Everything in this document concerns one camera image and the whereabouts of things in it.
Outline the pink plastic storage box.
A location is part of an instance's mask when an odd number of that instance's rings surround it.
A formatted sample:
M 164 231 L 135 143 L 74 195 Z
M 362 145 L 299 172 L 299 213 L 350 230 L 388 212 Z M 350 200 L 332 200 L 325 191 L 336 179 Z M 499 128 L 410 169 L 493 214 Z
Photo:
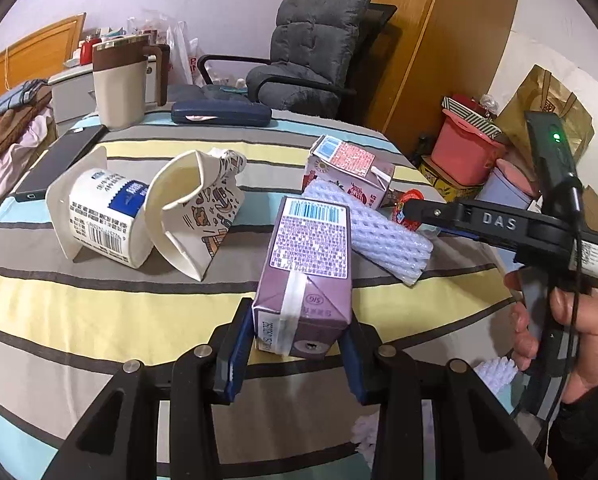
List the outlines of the pink plastic storage box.
M 463 186 L 485 182 L 496 160 L 505 154 L 505 145 L 451 112 L 442 110 L 444 122 L 431 161 Z

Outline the crushed patterned paper cup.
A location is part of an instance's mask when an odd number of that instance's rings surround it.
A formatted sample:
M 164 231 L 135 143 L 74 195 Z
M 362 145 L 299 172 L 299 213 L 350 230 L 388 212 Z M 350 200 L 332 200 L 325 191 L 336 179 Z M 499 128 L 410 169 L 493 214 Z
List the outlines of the crushed patterned paper cup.
M 211 148 L 168 162 L 151 181 L 144 202 L 150 240 L 173 268 L 200 282 L 245 201 L 236 177 L 245 155 Z

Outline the blue plaid cloth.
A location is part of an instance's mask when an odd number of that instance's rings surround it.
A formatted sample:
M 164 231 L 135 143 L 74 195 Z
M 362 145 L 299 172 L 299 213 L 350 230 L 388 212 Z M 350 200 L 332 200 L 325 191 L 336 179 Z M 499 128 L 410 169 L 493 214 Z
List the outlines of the blue plaid cloth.
M 0 116 L 3 116 L 8 110 L 18 110 L 18 108 L 32 103 L 37 93 L 46 86 L 46 79 L 30 79 L 7 90 L 0 96 Z

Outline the beige brown lidded mug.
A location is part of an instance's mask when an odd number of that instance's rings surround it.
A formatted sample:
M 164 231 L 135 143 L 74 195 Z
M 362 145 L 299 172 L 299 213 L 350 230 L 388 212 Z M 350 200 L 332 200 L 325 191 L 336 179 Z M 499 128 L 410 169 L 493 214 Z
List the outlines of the beige brown lidded mug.
M 150 44 L 148 35 L 132 35 L 101 42 L 94 47 L 96 106 L 101 125 L 109 130 L 128 128 L 144 118 L 150 55 L 156 58 L 156 103 L 165 106 L 170 62 L 167 44 Z

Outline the wooden wardrobe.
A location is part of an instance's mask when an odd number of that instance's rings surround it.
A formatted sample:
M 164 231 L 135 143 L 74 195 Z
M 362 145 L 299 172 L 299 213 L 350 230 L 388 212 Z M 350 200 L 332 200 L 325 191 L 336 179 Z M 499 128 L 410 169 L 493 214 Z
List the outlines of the wooden wardrobe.
M 395 15 L 357 77 L 353 116 L 406 155 L 441 126 L 444 96 L 487 93 L 517 0 L 374 0 Z

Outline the brown patterned blanket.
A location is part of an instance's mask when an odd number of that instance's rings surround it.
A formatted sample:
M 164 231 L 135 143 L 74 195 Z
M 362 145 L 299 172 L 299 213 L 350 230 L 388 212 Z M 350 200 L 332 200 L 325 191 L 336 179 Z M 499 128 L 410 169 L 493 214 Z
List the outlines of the brown patterned blanket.
M 52 91 L 44 86 L 29 104 L 0 115 L 0 205 L 58 138 L 51 99 Z

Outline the black smartphone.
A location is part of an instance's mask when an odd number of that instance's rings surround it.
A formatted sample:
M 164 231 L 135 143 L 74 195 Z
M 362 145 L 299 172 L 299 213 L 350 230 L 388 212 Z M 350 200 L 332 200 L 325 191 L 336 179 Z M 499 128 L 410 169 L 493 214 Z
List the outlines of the black smartphone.
M 85 156 L 108 132 L 90 126 L 67 131 L 60 136 L 16 185 L 12 196 L 18 203 L 44 200 L 49 185 Z

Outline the striped flat box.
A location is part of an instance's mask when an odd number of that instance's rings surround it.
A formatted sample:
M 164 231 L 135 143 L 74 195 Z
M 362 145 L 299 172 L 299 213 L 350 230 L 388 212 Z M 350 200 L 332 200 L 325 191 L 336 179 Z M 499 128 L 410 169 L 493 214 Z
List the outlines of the striped flat box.
M 459 118 L 463 119 L 467 124 L 472 125 L 485 136 L 488 136 L 493 141 L 503 144 L 508 143 L 508 137 L 504 132 L 489 118 L 480 115 L 468 106 L 445 96 L 441 101 L 441 106 L 444 110 L 448 110 Z

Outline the purple milk carton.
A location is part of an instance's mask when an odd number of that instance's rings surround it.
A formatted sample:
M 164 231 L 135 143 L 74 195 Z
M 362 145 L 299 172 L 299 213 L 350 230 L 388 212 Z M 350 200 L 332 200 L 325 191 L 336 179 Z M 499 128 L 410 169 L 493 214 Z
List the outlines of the purple milk carton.
M 352 318 L 346 206 L 286 197 L 252 304 L 260 351 L 322 359 Z

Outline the white foam net sleeve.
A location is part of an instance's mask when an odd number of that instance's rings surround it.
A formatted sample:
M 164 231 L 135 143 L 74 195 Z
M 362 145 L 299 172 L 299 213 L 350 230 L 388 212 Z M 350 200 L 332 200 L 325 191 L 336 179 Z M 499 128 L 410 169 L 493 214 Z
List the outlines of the white foam net sleeve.
M 426 270 L 433 243 L 423 235 L 386 219 L 334 183 L 323 179 L 313 180 L 302 196 L 347 206 L 350 210 L 352 249 L 403 284 L 414 285 Z

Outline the grey cushioned office chair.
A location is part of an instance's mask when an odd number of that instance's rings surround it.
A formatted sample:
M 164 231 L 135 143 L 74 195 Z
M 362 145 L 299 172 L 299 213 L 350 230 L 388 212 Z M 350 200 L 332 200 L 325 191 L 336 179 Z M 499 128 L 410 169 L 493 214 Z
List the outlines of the grey cushioned office chair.
M 206 64 L 250 63 L 246 88 L 236 94 L 275 110 L 336 118 L 357 99 L 349 82 L 397 10 L 372 0 L 283 0 L 267 58 L 204 54 L 197 70 L 217 96 L 229 89 L 212 80 Z

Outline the lavender bucket with pink lid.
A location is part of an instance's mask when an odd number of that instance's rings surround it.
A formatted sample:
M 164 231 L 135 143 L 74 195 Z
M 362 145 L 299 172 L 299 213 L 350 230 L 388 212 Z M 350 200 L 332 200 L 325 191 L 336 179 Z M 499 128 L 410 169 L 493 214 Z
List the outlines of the lavender bucket with pink lid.
M 527 209 L 539 193 L 522 173 L 522 170 L 504 158 L 494 163 L 476 200 L 498 205 Z

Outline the red snack wrapper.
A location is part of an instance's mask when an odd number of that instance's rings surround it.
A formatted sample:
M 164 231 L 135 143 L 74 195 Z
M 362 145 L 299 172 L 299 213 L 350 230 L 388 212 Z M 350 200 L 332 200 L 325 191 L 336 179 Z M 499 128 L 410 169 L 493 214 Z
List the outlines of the red snack wrapper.
M 416 188 L 411 188 L 405 192 L 395 192 L 395 205 L 392 207 L 390 220 L 400 224 L 403 228 L 415 232 L 421 222 L 412 220 L 406 215 L 405 206 L 412 200 L 424 200 L 424 195 Z

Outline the yellow patterned box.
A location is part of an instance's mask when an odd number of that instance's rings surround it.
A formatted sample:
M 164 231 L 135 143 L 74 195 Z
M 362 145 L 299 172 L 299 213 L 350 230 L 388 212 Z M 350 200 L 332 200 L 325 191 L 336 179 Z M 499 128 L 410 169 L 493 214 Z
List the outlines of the yellow patterned box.
M 481 185 L 459 184 L 439 168 L 428 155 L 421 156 L 418 170 L 447 202 L 454 202 L 460 198 L 472 200 L 482 190 Z

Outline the wooden headboard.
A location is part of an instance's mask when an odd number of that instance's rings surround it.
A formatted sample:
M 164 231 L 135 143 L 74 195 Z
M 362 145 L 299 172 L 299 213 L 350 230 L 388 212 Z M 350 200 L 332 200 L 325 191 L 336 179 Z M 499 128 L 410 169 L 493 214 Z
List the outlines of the wooden headboard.
M 60 73 L 78 47 L 85 18 L 81 13 L 52 23 L 0 52 L 0 96 L 22 81 Z

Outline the pink milk carton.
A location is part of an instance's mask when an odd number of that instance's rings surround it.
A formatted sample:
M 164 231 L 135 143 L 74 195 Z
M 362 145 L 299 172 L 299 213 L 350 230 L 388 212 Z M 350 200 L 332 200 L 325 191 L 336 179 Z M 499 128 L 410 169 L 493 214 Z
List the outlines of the pink milk carton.
M 310 148 L 301 190 L 321 179 L 337 185 L 365 206 L 378 209 L 394 174 L 394 164 L 364 148 L 335 136 L 320 136 Z

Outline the white bedside cabinet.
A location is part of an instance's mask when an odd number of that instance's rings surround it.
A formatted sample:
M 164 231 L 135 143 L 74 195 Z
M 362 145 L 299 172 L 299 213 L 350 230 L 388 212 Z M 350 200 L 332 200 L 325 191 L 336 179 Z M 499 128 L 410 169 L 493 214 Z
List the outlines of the white bedside cabinet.
M 153 110 L 158 106 L 155 97 L 155 69 L 156 58 L 150 56 L 146 72 L 145 115 L 147 110 Z M 52 110 L 60 136 L 74 128 L 85 128 L 78 123 L 82 120 L 86 122 L 86 118 L 90 116 L 94 117 L 94 125 L 100 124 L 92 64 L 75 67 L 52 76 L 49 85 L 52 89 Z

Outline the dark blue glasses case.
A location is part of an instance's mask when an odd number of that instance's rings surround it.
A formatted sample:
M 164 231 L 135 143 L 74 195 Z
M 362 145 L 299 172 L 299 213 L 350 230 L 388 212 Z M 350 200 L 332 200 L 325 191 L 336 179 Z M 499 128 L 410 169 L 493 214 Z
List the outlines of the dark blue glasses case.
M 260 103 L 194 100 L 175 102 L 171 120 L 176 124 L 265 127 L 272 120 L 272 110 Z

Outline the red container on cabinet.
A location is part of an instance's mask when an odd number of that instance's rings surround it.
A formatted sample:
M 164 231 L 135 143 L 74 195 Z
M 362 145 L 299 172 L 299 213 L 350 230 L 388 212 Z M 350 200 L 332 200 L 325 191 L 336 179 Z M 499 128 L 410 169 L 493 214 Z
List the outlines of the red container on cabinet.
M 101 43 L 101 39 L 95 36 L 87 36 L 80 47 L 80 64 L 87 65 L 93 62 L 95 47 Z

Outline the gold paper gift bag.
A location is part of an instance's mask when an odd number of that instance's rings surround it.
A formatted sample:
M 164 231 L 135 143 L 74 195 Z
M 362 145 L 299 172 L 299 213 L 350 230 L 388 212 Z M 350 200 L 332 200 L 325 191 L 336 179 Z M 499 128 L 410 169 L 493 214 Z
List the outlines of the gold paper gift bag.
M 592 117 L 571 92 L 551 72 L 534 65 L 514 96 L 496 119 L 528 165 L 532 162 L 525 112 L 554 113 L 561 118 L 568 145 L 579 162 L 594 136 Z

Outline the white plastic bags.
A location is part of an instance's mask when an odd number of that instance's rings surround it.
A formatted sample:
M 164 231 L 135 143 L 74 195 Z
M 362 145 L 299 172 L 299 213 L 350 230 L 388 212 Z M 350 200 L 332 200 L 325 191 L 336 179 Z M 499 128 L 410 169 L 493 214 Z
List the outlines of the white plastic bags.
M 166 44 L 170 48 L 169 84 L 206 83 L 197 62 L 203 56 L 198 38 L 188 34 L 187 23 L 156 10 L 144 9 L 126 19 L 132 35 L 147 34 L 152 44 Z

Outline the striped tablecloth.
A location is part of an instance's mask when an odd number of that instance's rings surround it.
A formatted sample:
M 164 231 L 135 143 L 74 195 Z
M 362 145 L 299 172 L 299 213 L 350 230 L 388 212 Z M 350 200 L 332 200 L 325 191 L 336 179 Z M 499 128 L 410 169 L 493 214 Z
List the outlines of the striped tablecloth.
M 109 168 L 149 182 L 189 150 L 243 153 L 245 202 L 206 277 L 196 282 L 157 252 L 133 270 L 90 250 L 62 252 L 43 202 L 0 206 L 0 463 L 17 479 L 42 477 L 99 391 L 131 359 L 176 360 L 229 322 L 257 288 L 279 203 L 301 190 L 313 142 L 328 134 L 395 165 L 392 185 L 427 200 L 438 192 L 380 133 L 278 112 L 265 129 L 172 124 L 152 112 L 105 136 Z M 373 263 L 353 262 L 353 308 L 381 339 L 413 358 L 477 363 L 510 350 L 505 288 L 490 249 L 440 235 L 427 270 L 405 286 Z M 320 361 L 251 353 L 236 401 L 214 408 L 225 477 L 365 479 L 351 443 L 365 408 L 339 355 Z

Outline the white blue yogurt cup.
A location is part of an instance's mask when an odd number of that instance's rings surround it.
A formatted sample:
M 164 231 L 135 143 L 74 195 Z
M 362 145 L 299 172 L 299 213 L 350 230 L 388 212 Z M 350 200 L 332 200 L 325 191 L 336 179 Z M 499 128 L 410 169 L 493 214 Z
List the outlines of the white blue yogurt cup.
M 142 206 L 148 185 L 108 169 L 107 151 L 95 148 L 51 185 L 45 204 L 64 255 L 73 260 L 84 247 L 138 269 L 154 243 Z

